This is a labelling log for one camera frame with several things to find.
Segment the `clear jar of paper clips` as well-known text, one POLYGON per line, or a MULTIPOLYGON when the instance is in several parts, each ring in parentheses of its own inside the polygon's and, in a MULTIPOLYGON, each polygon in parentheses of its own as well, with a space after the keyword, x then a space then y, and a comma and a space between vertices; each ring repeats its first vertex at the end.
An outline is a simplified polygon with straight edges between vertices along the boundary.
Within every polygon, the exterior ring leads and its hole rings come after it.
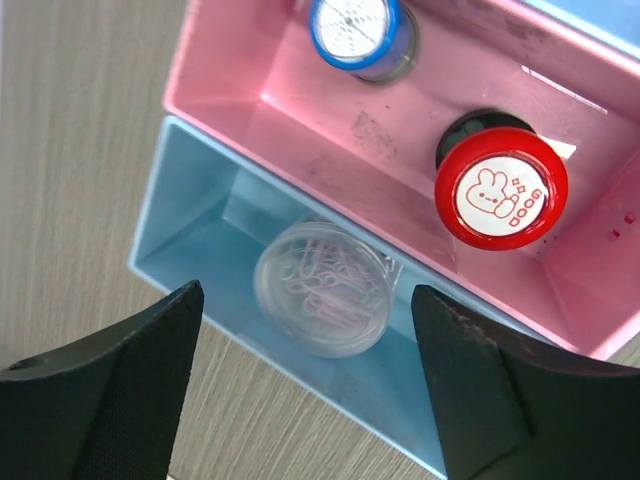
POLYGON ((308 353, 338 359, 385 333, 402 265, 320 215, 307 215, 264 250, 253 284, 263 314, 308 353))

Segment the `red stamp black cap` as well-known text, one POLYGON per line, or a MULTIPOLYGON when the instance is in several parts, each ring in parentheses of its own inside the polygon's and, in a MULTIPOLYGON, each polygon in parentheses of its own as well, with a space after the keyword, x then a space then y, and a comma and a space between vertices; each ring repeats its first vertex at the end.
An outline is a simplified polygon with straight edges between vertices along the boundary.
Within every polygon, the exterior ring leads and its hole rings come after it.
POLYGON ((472 247, 514 250, 544 237, 569 197, 563 159, 521 118, 499 109, 455 120, 436 147, 434 200, 444 226, 472 247))

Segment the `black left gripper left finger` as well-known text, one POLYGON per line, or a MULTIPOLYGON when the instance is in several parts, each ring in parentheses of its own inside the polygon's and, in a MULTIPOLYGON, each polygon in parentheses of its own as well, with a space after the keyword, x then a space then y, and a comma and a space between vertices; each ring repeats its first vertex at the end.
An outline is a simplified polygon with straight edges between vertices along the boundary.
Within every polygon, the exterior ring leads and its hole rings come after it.
POLYGON ((1 372, 4 479, 164 479, 202 323, 191 281, 1 372))

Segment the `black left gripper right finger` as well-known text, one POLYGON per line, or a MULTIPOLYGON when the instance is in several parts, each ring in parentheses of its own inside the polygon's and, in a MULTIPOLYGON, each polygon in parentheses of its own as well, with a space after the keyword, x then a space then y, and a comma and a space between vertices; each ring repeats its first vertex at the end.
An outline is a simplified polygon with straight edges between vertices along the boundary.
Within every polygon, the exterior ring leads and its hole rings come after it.
POLYGON ((411 301, 451 479, 635 479, 639 371, 546 344, 426 285, 411 301))

